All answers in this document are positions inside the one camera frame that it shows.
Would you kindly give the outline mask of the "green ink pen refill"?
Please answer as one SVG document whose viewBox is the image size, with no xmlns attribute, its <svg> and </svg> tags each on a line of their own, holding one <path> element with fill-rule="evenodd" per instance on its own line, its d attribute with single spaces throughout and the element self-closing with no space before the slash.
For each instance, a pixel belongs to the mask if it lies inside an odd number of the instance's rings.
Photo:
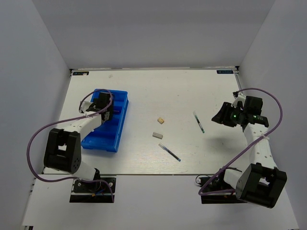
<svg viewBox="0 0 307 230">
<path fill-rule="evenodd" d="M 200 123 L 200 120 L 199 120 L 199 118 L 198 118 L 198 116 L 197 116 L 197 114 L 196 114 L 195 111 L 193 111 L 193 115 L 194 115 L 194 117 L 195 117 L 195 119 L 196 119 L 196 121 L 197 121 L 197 124 L 199 125 L 199 127 L 200 127 L 202 133 L 205 133 L 205 131 L 204 131 L 204 129 L 203 129 L 201 123 Z"/>
</svg>

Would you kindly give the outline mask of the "small tan eraser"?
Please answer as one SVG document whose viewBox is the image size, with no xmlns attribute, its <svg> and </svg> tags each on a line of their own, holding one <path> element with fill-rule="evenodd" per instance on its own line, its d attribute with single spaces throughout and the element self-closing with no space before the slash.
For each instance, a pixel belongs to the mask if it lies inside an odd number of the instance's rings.
<svg viewBox="0 0 307 230">
<path fill-rule="evenodd" d="M 161 118 L 161 117 L 159 117 L 159 118 L 157 119 L 157 121 L 158 121 L 160 124 L 163 124 L 163 123 L 165 122 L 164 119 Z"/>
</svg>

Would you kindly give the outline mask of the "grey white eraser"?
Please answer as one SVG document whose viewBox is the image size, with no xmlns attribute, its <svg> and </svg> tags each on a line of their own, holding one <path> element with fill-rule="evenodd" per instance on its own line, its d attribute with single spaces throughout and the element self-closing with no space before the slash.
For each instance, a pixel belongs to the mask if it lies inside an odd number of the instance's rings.
<svg viewBox="0 0 307 230">
<path fill-rule="evenodd" d="M 158 138 L 158 139 L 163 139 L 163 135 L 156 133 L 156 132 L 153 132 L 153 137 Z"/>
</svg>

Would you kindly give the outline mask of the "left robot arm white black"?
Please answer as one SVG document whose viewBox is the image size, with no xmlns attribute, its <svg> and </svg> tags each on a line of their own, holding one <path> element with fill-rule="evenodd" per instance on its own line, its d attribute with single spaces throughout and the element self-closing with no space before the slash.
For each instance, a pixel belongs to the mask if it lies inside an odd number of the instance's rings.
<svg viewBox="0 0 307 230">
<path fill-rule="evenodd" d="M 85 118 L 49 132 L 44 155 L 45 167 L 85 180 L 84 184 L 90 191 L 97 191 L 101 187 L 101 179 L 98 169 L 82 161 L 81 142 L 104 122 L 111 120 L 114 105 L 110 91 L 97 92 L 99 96 L 92 102 L 81 102 L 79 112 Z"/>
</svg>

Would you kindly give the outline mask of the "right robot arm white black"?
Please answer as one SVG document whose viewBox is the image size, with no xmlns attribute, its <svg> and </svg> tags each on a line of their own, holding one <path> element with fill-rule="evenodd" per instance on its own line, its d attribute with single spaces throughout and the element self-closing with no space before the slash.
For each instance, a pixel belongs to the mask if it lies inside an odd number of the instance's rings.
<svg viewBox="0 0 307 230">
<path fill-rule="evenodd" d="M 216 180 L 217 187 L 228 191 L 231 187 L 238 200 L 273 208 L 286 184 L 287 175 L 273 160 L 268 132 L 268 119 L 261 115 L 263 100 L 234 93 L 234 102 L 224 102 L 213 122 L 228 127 L 242 127 L 249 149 L 249 164 L 245 171 L 227 168 Z"/>
</svg>

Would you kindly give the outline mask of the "blue plastic compartment tray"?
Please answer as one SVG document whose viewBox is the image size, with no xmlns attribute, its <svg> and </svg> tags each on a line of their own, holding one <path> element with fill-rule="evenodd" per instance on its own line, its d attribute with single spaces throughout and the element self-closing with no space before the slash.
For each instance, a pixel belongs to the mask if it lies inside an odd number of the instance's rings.
<svg viewBox="0 0 307 230">
<path fill-rule="evenodd" d="M 81 146 L 88 150 L 105 150 L 108 152 L 117 152 L 124 121 L 129 104 L 128 92 L 111 90 L 113 94 L 114 110 L 120 113 L 114 113 L 110 121 L 104 122 L 100 127 L 88 134 Z"/>
</svg>

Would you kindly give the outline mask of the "left table corner label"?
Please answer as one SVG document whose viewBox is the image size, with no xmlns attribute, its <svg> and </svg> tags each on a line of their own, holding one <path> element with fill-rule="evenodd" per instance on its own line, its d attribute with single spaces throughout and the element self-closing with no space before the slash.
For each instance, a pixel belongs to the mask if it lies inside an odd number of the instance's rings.
<svg viewBox="0 0 307 230">
<path fill-rule="evenodd" d="M 89 75 L 88 71 L 74 71 L 72 73 L 73 76 L 87 76 Z"/>
</svg>

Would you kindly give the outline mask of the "table corner label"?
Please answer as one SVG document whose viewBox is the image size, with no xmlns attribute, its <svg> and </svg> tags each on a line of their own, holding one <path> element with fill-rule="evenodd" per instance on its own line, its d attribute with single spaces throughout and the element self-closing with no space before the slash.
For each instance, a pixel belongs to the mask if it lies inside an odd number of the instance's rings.
<svg viewBox="0 0 307 230">
<path fill-rule="evenodd" d="M 89 75 L 88 71 L 74 71 L 72 73 L 73 76 L 87 76 Z"/>
<path fill-rule="evenodd" d="M 225 69 L 217 70 L 216 72 L 217 72 L 217 74 L 234 74 L 234 72 L 232 70 L 225 70 Z"/>
</svg>

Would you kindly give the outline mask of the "right table corner label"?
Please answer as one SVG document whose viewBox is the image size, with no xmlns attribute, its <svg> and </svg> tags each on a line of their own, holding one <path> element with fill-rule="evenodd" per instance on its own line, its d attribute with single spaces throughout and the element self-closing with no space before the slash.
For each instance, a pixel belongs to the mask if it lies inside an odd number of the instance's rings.
<svg viewBox="0 0 307 230">
<path fill-rule="evenodd" d="M 217 70 L 216 72 L 217 72 L 217 74 L 234 74 L 234 72 L 232 70 L 225 70 L 225 69 Z"/>
</svg>

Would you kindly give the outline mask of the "blue ink pen refill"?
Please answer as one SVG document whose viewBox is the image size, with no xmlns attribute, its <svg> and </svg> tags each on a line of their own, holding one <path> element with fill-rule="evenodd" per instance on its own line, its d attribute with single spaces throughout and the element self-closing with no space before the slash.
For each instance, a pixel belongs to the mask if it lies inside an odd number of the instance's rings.
<svg viewBox="0 0 307 230">
<path fill-rule="evenodd" d="M 162 143 L 158 144 L 159 147 L 161 147 L 164 151 L 169 153 L 172 157 L 174 157 L 178 162 L 181 162 L 181 159 L 175 155 L 171 150 L 169 150 L 166 146 L 164 146 Z"/>
</svg>

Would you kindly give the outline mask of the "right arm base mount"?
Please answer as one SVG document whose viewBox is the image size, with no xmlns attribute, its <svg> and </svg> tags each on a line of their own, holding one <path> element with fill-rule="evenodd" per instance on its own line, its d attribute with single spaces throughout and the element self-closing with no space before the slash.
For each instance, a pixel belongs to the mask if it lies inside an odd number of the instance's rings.
<svg viewBox="0 0 307 230">
<path fill-rule="evenodd" d="M 214 191 L 233 189 L 229 184 L 221 180 L 221 176 L 216 177 L 209 185 L 202 191 L 202 193 L 209 193 L 201 196 L 202 204 L 244 204 L 246 202 L 238 200 L 235 193 L 214 193 Z"/>
</svg>

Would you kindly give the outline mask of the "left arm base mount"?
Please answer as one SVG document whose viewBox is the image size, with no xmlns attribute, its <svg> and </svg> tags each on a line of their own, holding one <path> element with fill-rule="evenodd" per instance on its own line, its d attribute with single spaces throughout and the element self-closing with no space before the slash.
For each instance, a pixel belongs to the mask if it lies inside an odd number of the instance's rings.
<svg viewBox="0 0 307 230">
<path fill-rule="evenodd" d="M 97 183 L 84 183 L 75 180 L 71 189 L 70 203 L 113 203 L 110 186 L 113 196 L 115 196 L 116 177 L 101 177 L 106 181 Z"/>
</svg>

